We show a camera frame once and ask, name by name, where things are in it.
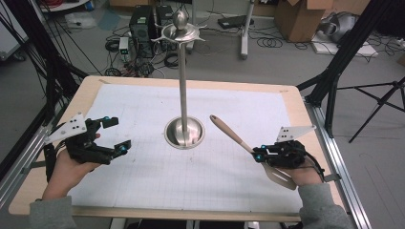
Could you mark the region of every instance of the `wooden table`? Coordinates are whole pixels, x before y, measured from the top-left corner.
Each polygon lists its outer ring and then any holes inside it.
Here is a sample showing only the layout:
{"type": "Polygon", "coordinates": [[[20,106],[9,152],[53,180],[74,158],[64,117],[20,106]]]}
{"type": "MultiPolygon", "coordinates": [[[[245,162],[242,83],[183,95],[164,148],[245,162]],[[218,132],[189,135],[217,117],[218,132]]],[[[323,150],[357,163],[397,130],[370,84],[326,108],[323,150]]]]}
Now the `wooden table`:
{"type": "MultiPolygon", "coordinates": [[[[77,111],[87,114],[103,84],[137,85],[154,87],[179,87],[178,80],[122,78],[89,76],[78,89],[71,104],[62,116],[60,122],[65,122],[77,111]]],[[[280,94],[285,102],[291,126],[311,125],[309,115],[298,90],[293,86],[261,85],[245,83],[226,83],[209,81],[187,81],[189,89],[212,89],[229,91],[253,91],[280,94]]],[[[315,132],[301,136],[299,140],[306,146],[308,152],[314,155],[320,165],[325,168],[325,174],[330,173],[328,163],[318,142],[315,132]]],[[[29,204],[42,196],[46,187],[45,168],[35,168],[30,171],[20,190],[12,201],[9,211],[11,214],[27,215],[29,204]]],[[[333,199],[336,204],[344,206],[334,183],[330,183],[333,199]]],[[[141,218],[141,219],[211,219],[211,220],[261,220],[261,221],[297,221],[296,214],[240,213],[240,212],[210,212],[210,211],[178,211],[159,209],[131,209],[106,207],[73,207],[75,216],[110,217],[110,218],[141,218]]]]}

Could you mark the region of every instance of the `gray floor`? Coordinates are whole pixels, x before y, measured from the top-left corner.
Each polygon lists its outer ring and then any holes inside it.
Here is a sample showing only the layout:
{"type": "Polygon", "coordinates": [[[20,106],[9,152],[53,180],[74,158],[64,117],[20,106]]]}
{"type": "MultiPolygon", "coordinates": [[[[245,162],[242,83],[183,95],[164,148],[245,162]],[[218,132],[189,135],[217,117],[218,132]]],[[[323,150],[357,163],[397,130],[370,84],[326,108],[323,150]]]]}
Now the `gray floor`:
{"type": "MultiPolygon", "coordinates": [[[[97,9],[92,12],[97,22],[105,22],[107,16],[118,12],[97,9]]],[[[211,16],[206,23],[209,28],[218,29],[216,18],[211,16]]],[[[107,66],[105,37],[112,30],[128,24],[128,17],[115,19],[115,24],[98,24],[89,30],[72,31],[70,35],[78,46],[100,69],[107,66]]],[[[272,19],[256,18],[253,28],[272,27],[272,19]]],[[[238,34],[202,31],[206,42],[196,42],[194,51],[187,55],[186,74],[189,80],[245,82],[259,84],[298,85],[321,73],[332,60],[331,55],[316,54],[311,46],[298,50],[293,44],[283,42],[281,48],[262,48],[256,40],[249,39],[248,59],[241,60],[240,36],[238,34]]],[[[91,73],[95,69],[75,47],[67,42],[70,57],[81,70],[91,73]]],[[[384,46],[375,46],[378,51],[384,46]]],[[[364,84],[387,83],[399,80],[405,75],[404,67],[396,63],[403,52],[388,55],[380,52],[370,63],[363,57],[355,57],[343,72],[339,87],[364,84]]],[[[116,61],[115,67],[122,64],[116,61]]],[[[151,77],[178,78],[178,71],[162,68],[151,77]]],[[[367,89],[376,96],[382,96],[391,87],[367,89]]],[[[303,90],[302,95],[311,92],[303,90]]],[[[0,65],[0,159],[3,159],[15,141],[22,135],[34,116],[45,103],[42,89],[30,61],[9,60],[0,65]]],[[[402,107],[400,93],[396,92],[390,102],[402,107]]],[[[367,125],[359,137],[348,143],[353,134],[373,111],[376,101],[355,90],[337,92],[333,133],[341,154],[352,176],[355,189],[367,212],[372,228],[403,228],[405,225],[405,161],[403,141],[405,136],[404,113],[384,106],[367,125]]],[[[26,228],[28,218],[11,216],[8,202],[0,211],[2,228],[26,228]]],[[[77,218],[79,228],[108,228],[109,219],[77,218]]],[[[262,228],[277,228],[274,224],[263,223],[262,228]]]]}

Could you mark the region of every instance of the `grid paper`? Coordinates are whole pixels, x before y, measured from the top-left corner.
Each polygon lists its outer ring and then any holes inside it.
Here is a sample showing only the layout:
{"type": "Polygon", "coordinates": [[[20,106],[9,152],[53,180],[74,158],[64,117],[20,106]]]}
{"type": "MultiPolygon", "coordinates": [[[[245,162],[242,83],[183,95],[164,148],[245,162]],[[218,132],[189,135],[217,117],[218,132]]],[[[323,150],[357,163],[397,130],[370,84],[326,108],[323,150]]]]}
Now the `grid paper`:
{"type": "Polygon", "coordinates": [[[301,199],[266,177],[261,164],[209,119],[222,119],[250,147],[273,144],[289,126],[280,94],[187,89],[187,113],[202,122],[205,137],[190,150],[164,138],[181,115],[178,88],[103,85],[87,117],[116,116],[98,131],[96,144],[113,148],[132,140],[128,154],[87,175],[69,195],[74,205],[140,209],[297,213],[301,199]]]}

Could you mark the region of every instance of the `sleeve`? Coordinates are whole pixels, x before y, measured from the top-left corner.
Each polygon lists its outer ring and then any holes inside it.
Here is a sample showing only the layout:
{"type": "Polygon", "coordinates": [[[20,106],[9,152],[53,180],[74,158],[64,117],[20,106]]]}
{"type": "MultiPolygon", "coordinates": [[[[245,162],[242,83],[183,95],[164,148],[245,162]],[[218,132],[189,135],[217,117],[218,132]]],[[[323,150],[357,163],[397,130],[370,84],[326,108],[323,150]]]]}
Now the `sleeve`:
{"type": "Polygon", "coordinates": [[[30,204],[30,229],[74,229],[72,198],[36,201],[30,204]]]}
{"type": "Polygon", "coordinates": [[[304,228],[352,228],[345,210],[334,204],[328,183],[301,186],[298,192],[304,228]]]}

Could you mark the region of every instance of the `hand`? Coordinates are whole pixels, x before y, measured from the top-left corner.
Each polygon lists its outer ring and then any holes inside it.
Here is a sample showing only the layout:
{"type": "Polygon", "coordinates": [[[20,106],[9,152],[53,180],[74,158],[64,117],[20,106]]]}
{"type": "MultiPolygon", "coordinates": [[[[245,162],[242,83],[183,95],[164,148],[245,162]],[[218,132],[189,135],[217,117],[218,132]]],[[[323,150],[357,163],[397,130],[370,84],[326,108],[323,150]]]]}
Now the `hand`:
{"type": "Polygon", "coordinates": [[[322,179],[319,177],[318,173],[316,173],[316,170],[312,167],[312,164],[309,163],[309,158],[305,159],[305,162],[300,166],[300,168],[277,169],[288,174],[298,186],[322,183],[322,179]]]}
{"type": "Polygon", "coordinates": [[[97,163],[78,163],[71,159],[65,149],[57,156],[52,177],[42,195],[42,199],[64,198],[88,173],[100,166],[97,163]]]}

